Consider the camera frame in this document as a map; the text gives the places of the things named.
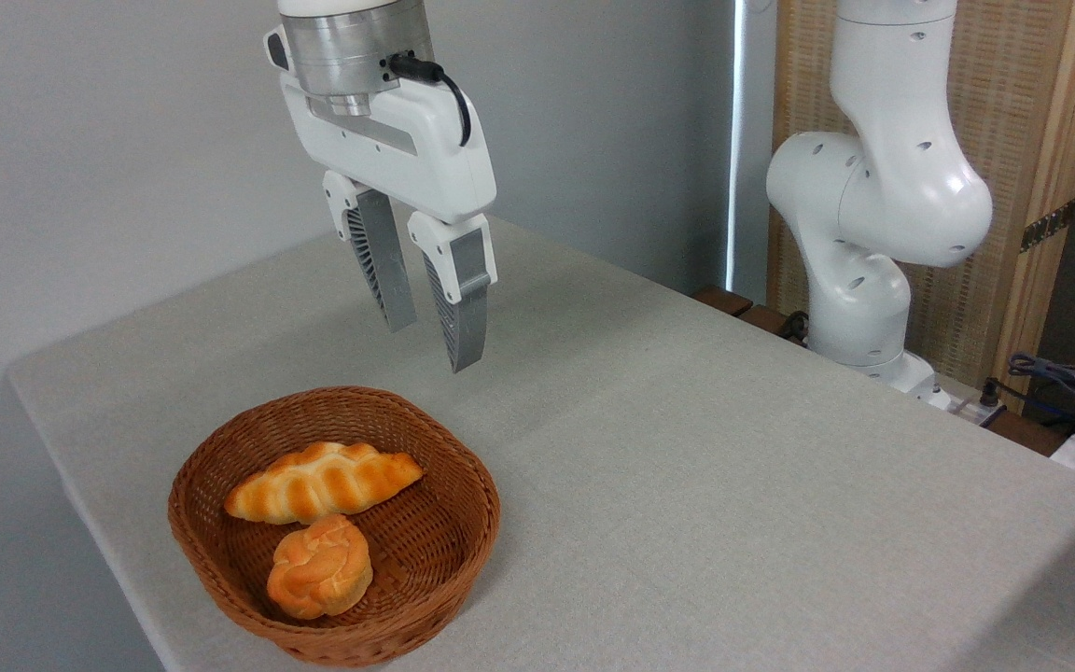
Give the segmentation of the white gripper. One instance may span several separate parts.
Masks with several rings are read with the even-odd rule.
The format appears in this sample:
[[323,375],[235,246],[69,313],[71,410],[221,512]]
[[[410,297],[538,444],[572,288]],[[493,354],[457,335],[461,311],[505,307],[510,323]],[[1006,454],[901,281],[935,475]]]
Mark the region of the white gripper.
[[407,230],[422,251],[452,371],[479,361],[487,294],[498,273],[489,221],[478,216],[494,203],[494,167],[474,104],[467,104],[472,132],[465,146],[459,144],[464,133],[459,106],[443,84],[405,78],[374,95],[369,115],[338,115],[303,92],[285,69],[282,27],[266,34],[266,51],[277,65],[304,151],[329,169],[322,188],[336,233],[355,252],[389,330],[408,327],[415,306],[391,200],[385,195],[418,209]]

